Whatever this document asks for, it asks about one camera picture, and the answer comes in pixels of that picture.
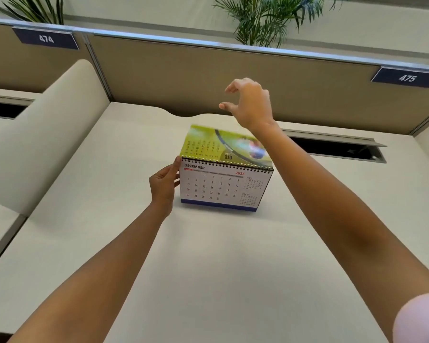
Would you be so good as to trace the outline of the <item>dark blue desk number plate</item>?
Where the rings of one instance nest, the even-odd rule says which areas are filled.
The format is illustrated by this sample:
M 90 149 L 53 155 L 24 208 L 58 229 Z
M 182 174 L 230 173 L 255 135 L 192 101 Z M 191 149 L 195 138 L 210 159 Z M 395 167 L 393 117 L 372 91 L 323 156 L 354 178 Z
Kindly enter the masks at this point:
M 71 32 L 23 27 L 12 27 L 12 30 L 23 44 L 79 50 Z
M 381 67 L 371 82 L 429 88 L 429 71 Z

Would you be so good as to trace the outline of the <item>person's right forearm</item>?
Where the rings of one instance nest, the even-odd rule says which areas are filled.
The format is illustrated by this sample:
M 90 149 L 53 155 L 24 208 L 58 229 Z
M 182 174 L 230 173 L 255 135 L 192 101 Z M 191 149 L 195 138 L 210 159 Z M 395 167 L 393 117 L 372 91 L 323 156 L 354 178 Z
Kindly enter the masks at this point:
M 298 206 L 393 343 L 398 312 L 429 294 L 429 269 L 374 212 L 277 125 L 253 134 Z

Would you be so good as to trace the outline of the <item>pink sleeve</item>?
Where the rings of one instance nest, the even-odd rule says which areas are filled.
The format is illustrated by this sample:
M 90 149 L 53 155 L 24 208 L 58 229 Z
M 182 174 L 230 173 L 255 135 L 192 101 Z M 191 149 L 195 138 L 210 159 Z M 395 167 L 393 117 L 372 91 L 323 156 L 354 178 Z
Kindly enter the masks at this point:
M 393 343 L 429 343 L 429 294 L 413 298 L 398 312 Z

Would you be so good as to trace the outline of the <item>curved beige side divider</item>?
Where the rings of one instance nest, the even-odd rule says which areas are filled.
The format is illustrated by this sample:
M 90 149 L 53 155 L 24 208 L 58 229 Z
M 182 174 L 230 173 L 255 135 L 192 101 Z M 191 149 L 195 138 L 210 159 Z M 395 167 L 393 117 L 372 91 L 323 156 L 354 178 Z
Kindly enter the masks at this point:
M 0 131 L 0 205 L 29 216 L 109 104 L 80 59 Z

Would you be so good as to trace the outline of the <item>person's left hand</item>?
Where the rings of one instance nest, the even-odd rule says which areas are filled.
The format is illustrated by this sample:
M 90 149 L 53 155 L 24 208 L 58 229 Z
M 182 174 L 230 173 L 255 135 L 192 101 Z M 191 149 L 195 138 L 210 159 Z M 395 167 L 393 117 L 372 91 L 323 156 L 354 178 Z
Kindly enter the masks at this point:
M 180 185 L 180 173 L 164 174 L 164 168 L 149 178 L 149 185 L 152 205 L 168 217 L 172 211 L 175 189 Z

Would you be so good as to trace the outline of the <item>green potted palm plant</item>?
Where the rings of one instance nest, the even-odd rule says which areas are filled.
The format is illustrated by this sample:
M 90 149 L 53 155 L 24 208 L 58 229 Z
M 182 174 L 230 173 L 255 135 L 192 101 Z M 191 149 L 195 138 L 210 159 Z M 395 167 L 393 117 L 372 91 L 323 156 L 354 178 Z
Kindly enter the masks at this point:
M 5 0 L 0 12 L 18 21 L 64 25 L 63 0 Z
M 227 12 L 236 22 L 235 39 L 242 45 L 274 47 L 286 41 L 288 26 L 296 29 L 323 14 L 326 0 L 212 0 L 213 7 Z M 329 0 L 330 9 L 350 0 Z

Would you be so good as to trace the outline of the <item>beige cubicle partition panel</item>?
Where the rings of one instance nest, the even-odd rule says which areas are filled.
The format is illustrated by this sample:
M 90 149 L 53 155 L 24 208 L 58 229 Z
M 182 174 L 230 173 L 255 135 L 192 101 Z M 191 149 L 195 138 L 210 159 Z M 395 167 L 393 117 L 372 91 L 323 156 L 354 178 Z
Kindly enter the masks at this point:
M 115 102 L 194 116 L 269 98 L 276 121 L 397 134 L 429 117 L 429 88 L 373 82 L 378 65 L 106 35 L 89 40 Z
M 42 93 L 79 60 L 94 62 L 79 33 L 78 49 L 24 44 L 11 25 L 0 24 L 0 89 Z

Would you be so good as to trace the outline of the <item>person's right hand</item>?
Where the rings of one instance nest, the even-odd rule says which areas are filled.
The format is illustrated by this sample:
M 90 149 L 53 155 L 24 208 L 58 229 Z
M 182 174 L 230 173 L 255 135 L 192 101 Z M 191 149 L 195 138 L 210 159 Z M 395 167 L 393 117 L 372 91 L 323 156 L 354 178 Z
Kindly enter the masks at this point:
M 275 126 L 269 91 L 252 79 L 235 79 L 225 89 L 226 93 L 239 95 L 236 105 L 240 110 L 230 113 L 245 129 L 255 134 L 269 126 Z

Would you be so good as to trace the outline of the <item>spiral-bound desk calendar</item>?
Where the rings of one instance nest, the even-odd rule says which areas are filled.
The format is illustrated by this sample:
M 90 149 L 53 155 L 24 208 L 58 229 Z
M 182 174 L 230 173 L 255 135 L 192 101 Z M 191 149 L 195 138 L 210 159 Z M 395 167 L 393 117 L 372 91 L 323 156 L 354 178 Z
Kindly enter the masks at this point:
M 254 137 L 191 125 L 180 156 L 183 204 L 256 212 L 274 167 Z

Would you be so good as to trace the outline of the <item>person's left forearm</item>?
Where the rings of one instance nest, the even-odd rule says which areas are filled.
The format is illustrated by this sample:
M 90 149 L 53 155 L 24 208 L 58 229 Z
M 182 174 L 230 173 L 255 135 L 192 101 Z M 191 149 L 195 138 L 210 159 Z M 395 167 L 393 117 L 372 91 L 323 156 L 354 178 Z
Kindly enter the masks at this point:
M 171 211 L 169 201 L 153 200 L 58 286 L 8 343 L 103 343 Z

